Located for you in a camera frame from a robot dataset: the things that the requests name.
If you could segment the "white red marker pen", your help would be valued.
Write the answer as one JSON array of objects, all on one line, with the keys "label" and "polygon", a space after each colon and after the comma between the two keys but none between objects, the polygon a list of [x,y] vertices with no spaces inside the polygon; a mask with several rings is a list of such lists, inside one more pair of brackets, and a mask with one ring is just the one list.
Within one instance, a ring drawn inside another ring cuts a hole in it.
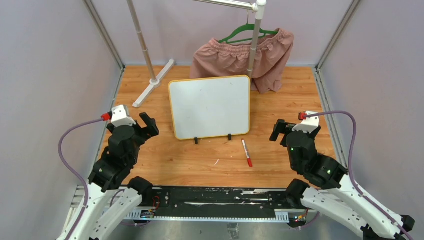
[{"label": "white red marker pen", "polygon": [[250,154],[249,154],[249,150],[248,150],[248,147],[247,147],[247,145],[246,145],[246,142],[245,142],[245,140],[244,140],[244,139],[242,139],[242,140],[241,140],[241,142],[242,142],[243,149],[244,149],[244,152],[245,152],[245,155],[246,155],[246,158],[247,158],[248,166],[249,166],[250,168],[252,168],[252,167],[253,167],[253,163],[252,163],[251,156],[250,156]]}]

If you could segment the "yellow framed whiteboard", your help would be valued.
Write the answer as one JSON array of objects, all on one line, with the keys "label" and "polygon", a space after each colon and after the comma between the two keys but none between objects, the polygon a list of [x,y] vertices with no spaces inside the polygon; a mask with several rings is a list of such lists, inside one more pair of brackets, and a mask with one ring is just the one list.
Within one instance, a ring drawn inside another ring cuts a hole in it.
[{"label": "yellow framed whiteboard", "polygon": [[251,79],[246,75],[174,80],[168,93],[178,140],[250,131]]}]

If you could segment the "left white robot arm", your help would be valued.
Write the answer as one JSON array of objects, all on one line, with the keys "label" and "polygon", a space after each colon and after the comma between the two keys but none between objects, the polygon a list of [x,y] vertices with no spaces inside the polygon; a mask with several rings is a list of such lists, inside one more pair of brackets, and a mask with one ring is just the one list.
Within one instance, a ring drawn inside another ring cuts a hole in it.
[{"label": "left white robot arm", "polygon": [[[84,194],[67,227],[59,236],[60,240],[106,240],[124,218],[138,205],[149,206],[153,201],[153,185],[142,177],[130,180],[122,190],[122,182],[138,162],[142,145],[159,135],[156,120],[146,112],[140,113],[146,124],[141,127],[126,111],[112,110],[99,119],[80,123],[68,129],[59,139],[58,154],[64,166],[82,183]],[[65,137],[80,127],[109,121],[107,129],[111,133],[108,145],[100,159],[93,165],[88,177],[84,179],[65,160],[63,141]],[[118,202],[112,198],[122,190]]]}]

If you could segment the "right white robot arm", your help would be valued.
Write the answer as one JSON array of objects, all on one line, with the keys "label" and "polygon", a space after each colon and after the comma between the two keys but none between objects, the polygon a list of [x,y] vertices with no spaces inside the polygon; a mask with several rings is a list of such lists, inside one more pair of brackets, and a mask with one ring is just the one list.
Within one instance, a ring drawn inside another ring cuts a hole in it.
[{"label": "right white robot arm", "polygon": [[318,153],[315,137],[319,121],[307,125],[277,120],[270,141],[287,149],[290,167],[306,181],[294,179],[286,189],[285,201],[292,209],[303,206],[317,210],[350,229],[364,240],[403,240],[415,225],[409,215],[397,214],[352,181],[348,169],[330,156]]}]

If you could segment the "pink shorts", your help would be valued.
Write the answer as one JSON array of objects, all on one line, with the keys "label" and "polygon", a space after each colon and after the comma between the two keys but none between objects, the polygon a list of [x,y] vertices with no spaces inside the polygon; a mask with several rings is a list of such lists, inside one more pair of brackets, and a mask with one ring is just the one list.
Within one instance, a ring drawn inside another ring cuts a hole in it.
[{"label": "pink shorts", "polygon": [[[264,94],[282,88],[283,71],[294,40],[294,34],[282,28],[277,29],[277,34],[258,39],[251,76],[252,91]],[[250,43],[219,43],[212,38],[194,53],[189,78],[247,75],[250,50]]]}]

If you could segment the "green clothes hanger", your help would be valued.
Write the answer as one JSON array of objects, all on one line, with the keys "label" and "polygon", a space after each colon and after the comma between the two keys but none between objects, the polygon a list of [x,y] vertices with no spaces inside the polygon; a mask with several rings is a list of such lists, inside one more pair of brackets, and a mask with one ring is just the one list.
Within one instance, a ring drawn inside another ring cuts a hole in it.
[{"label": "green clothes hanger", "polygon": [[218,40],[220,44],[236,44],[243,42],[251,42],[254,39],[262,39],[268,36],[274,36],[278,30],[263,28],[263,20],[255,18],[254,22],[247,22],[244,25],[237,27],[228,36]]}]

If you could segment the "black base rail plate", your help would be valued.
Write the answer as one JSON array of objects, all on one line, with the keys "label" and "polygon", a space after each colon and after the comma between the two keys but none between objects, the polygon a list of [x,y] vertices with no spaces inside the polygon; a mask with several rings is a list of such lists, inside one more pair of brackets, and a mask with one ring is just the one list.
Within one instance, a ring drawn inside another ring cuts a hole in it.
[{"label": "black base rail plate", "polygon": [[159,186],[130,210],[126,222],[304,223],[316,210],[292,203],[284,188]]}]

